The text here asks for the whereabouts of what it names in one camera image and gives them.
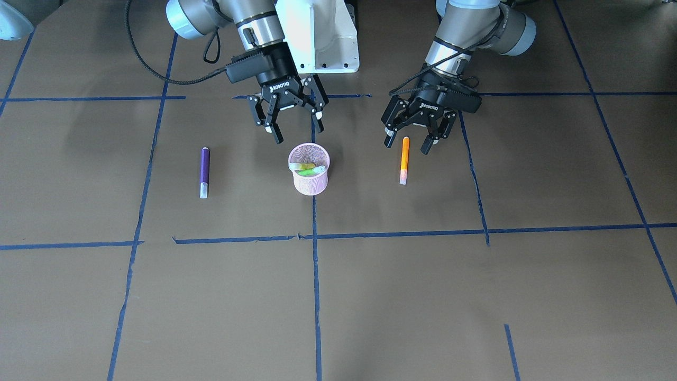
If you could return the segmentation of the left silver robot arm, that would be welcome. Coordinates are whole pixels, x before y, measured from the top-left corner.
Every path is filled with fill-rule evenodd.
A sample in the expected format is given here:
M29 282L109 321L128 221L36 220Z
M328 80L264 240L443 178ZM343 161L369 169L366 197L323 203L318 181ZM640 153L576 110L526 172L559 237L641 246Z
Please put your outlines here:
M461 112L475 113L482 99L463 77L477 50L518 56L534 43L536 26L528 15L502 1L437 1L440 24L425 61L410 80L389 92L383 115L385 147L409 125L427 130L421 152L449 137Z

